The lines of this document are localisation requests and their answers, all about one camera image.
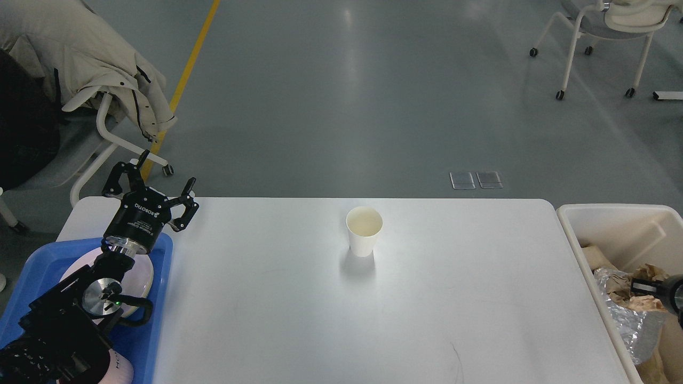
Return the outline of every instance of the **beige coat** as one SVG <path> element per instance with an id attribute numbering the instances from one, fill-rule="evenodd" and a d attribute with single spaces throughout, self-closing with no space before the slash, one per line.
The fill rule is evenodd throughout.
<path id="1" fill-rule="evenodd" d="M 165 77 L 81 0 L 1 0 L 0 48 L 44 77 L 45 93 L 62 104 L 85 87 L 106 86 L 114 95 L 109 113 L 128 116 L 150 141 L 177 121 Z"/>

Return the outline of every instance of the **black bag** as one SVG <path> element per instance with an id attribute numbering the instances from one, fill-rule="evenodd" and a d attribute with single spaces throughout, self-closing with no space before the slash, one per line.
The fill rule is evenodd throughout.
<path id="1" fill-rule="evenodd" d="M 0 49 L 0 187 L 17 187 L 57 156 L 58 108 Z"/>

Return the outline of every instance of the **white plastic bin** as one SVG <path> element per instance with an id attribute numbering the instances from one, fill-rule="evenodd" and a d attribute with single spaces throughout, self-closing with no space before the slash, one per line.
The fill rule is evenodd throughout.
<path id="1" fill-rule="evenodd" d="M 649 263 L 677 275 L 683 273 L 683 219 L 668 206 L 639 204 L 564 205 L 557 210 L 557 216 L 630 382 L 642 384 L 581 247 L 597 245 L 612 264 L 625 272 Z M 659 351 L 665 374 L 672 383 L 683 382 L 682 346 L 683 330 L 677 318 L 670 315 Z"/>

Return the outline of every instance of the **aluminum foil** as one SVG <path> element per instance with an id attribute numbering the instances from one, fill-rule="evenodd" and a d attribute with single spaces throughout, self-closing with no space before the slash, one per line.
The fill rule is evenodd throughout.
<path id="1" fill-rule="evenodd" d="M 607 295 L 607 280 L 610 276 L 629 276 L 629 273 L 600 268 L 594 272 L 602 299 L 615 321 L 633 364 L 638 366 L 650 359 L 659 341 L 659 331 L 666 319 L 666 312 L 636 312 L 616 304 Z"/>

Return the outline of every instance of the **paper cup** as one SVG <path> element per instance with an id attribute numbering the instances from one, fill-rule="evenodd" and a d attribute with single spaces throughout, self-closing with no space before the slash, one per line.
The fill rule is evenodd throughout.
<path id="1" fill-rule="evenodd" d="M 382 217 L 369 206 L 359 206 L 346 215 L 346 227 L 351 252 L 358 257 L 366 257 L 377 243 Z"/>

